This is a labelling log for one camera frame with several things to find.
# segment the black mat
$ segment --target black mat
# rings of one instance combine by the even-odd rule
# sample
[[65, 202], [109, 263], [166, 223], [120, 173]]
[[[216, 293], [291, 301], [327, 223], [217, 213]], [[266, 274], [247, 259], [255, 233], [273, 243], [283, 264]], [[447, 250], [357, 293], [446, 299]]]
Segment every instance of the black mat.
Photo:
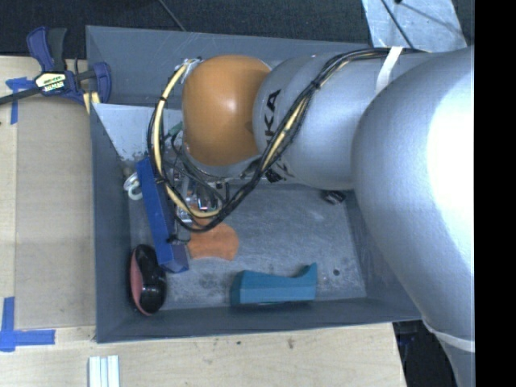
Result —
[[[188, 31], [367, 43], [361, 0], [164, 0]], [[452, 0], [466, 41], [473, 0]], [[85, 25], [179, 30], [157, 0], [0, 0], [0, 52], [24, 54], [38, 26], [67, 27], [64, 55], [85, 58]]]

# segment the orange sponge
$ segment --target orange sponge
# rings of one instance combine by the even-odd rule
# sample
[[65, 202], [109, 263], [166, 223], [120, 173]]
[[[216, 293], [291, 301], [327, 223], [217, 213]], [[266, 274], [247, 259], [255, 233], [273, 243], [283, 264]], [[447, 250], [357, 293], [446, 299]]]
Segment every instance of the orange sponge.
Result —
[[[199, 225], [209, 223], [207, 219], [195, 221]], [[239, 237], [232, 227], [220, 223], [207, 232], [192, 232], [187, 248], [193, 259], [216, 256], [231, 261], [239, 249]]]

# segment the white tape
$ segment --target white tape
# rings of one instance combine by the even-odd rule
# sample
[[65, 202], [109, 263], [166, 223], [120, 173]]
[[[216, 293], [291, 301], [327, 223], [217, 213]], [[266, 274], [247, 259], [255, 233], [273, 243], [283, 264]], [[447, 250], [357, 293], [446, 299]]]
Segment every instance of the white tape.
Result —
[[384, 65], [378, 73], [377, 87], [375, 94], [379, 94], [389, 84], [390, 75], [394, 69], [398, 57], [402, 54], [403, 48], [401, 46], [391, 47], [389, 54], [385, 58]]
[[453, 335], [446, 334], [445, 332], [437, 331], [435, 328], [432, 328], [428, 322], [423, 319], [423, 323], [427, 330], [435, 335], [439, 341], [442, 341], [446, 344], [451, 345], [452, 347], [459, 348], [465, 352], [475, 352], [475, 340], [470, 339], [460, 339]]
[[88, 386], [120, 387], [119, 357], [90, 357], [88, 361]]

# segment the black floor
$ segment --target black floor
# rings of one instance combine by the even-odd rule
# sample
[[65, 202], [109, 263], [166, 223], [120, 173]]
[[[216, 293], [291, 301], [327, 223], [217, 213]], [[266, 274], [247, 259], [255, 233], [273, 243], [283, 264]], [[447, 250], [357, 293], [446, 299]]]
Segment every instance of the black floor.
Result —
[[[188, 31], [368, 43], [360, 0], [164, 0]], [[452, 0], [468, 44], [475, 0]], [[64, 56], [85, 58], [85, 25], [179, 30], [157, 0], [0, 0], [0, 54], [27, 54], [38, 26], [67, 27]], [[453, 387], [446, 356], [420, 322], [395, 325], [409, 387]]]

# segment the wooden table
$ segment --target wooden table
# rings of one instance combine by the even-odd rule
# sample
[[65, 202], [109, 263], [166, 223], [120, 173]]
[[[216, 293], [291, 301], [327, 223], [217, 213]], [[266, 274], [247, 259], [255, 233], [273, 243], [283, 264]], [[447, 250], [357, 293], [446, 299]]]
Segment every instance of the wooden table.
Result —
[[[81, 67], [85, 67], [85, 62], [81, 62]], [[7, 78], [34, 77], [38, 72], [37, 62], [31, 58], [0, 56], [0, 96], [10, 93], [3, 84]], [[54, 266], [50, 268], [42, 260], [36, 266], [29, 264], [31, 260], [41, 256], [41, 253], [49, 255], [44, 248], [49, 245], [45, 237], [64, 234], [60, 228], [53, 230], [50, 227], [52, 219], [61, 217], [61, 226], [63, 222], [73, 224], [81, 221], [81, 225], [77, 227], [89, 227], [83, 224], [89, 207], [83, 211], [77, 211], [76, 208], [88, 196], [89, 191], [82, 191], [79, 198], [68, 193], [72, 196], [72, 202], [58, 200], [56, 203], [56, 199], [52, 200], [52, 194], [56, 193], [52, 185], [66, 188], [67, 182], [77, 182], [77, 179], [68, 176], [62, 165], [57, 165], [55, 170], [48, 170], [38, 166], [38, 161], [33, 161], [30, 166], [25, 155], [18, 156], [23, 148], [28, 150], [27, 145], [29, 149], [38, 149], [46, 157], [59, 156], [63, 152], [63, 145], [67, 147], [68, 155], [78, 153], [73, 148], [70, 150], [70, 145], [66, 143], [65, 136], [73, 133], [57, 136], [59, 139], [56, 142], [49, 143], [38, 142], [42, 135], [39, 131], [58, 131], [63, 119], [59, 113], [63, 110], [73, 113], [77, 118], [70, 124], [83, 125], [84, 122], [87, 123], [87, 119], [80, 117], [79, 105], [64, 99], [37, 96], [19, 103], [20, 116], [25, 113], [26, 121], [30, 113], [35, 113], [35, 109], [39, 113], [38, 119], [44, 117], [54, 119], [55, 122], [48, 127], [35, 125], [32, 136], [27, 136], [28, 127], [22, 128], [24, 138], [20, 145], [19, 131], [20, 125], [24, 124], [23, 119], [16, 125], [10, 125], [10, 105], [0, 106], [0, 179], [3, 188], [0, 193], [0, 302], [3, 301], [2, 298], [15, 296], [17, 301], [20, 300], [17, 314], [23, 316], [23, 325], [17, 327], [37, 328], [41, 323], [50, 323], [51, 327], [56, 328], [56, 344], [17, 347], [12, 353], [0, 352], [0, 386], [84, 386], [87, 383], [88, 358], [109, 355], [119, 356], [121, 385], [125, 387], [406, 385], [393, 328], [388, 323], [312, 331], [96, 344], [95, 326], [92, 322], [94, 315], [91, 313], [92, 306], [94, 308], [91, 290], [93, 263], [84, 263], [84, 251], [80, 255], [77, 251], [77, 255], [74, 255], [76, 252], [73, 248], [62, 248], [64, 241], [55, 239], [50, 248], [57, 255], [64, 254], [61, 258], [56, 258], [61, 259], [59, 268], [49, 262], [48, 265]], [[87, 127], [76, 129], [82, 135], [88, 132]], [[86, 158], [74, 156], [74, 159], [84, 161]], [[79, 173], [75, 176], [82, 179], [84, 173], [81, 170], [85, 168], [78, 169]], [[27, 188], [29, 185], [22, 181], [27, 179], [27, 171], [33, 172], [28, 179], [33, 179], [35, 185], [39, 185], [39, 179], [44, 180], [44, 185], [41, 186], [44, 198], [39, 198], [34, 206], [30, 206], [30, 202], [19, 204], [34, 194], [34, 191], [23, 190], [24, 186]], [[49, 210], [37, 218], [38, 222], [32, 226], [32, 230], [21, 233], [19, 224], [26, 222], [24, 216], [27, 215], [28, 208], [33, 211], [38, 208]], [[64, 231], [69, 234], [71, 228], [68, 225]], [[40, 239], [42, 248], [38, 253], [27, 254], [34, 251], [27, 245], [30, 234]], [[70, 270], [91, 277], [69, 280], [66, 273]], [[63, 288], [65, 296], [59, 294], [56, 288]], [[48, 308], [44, 307], [45, 302], [38, 299], [31, 301], [30, 294], [27, 295], [31, 292], [30, 289], [34, 289], [37, 294], [43, 294], [40, 297], [45, 296], [52, 300], [48, 303]]]

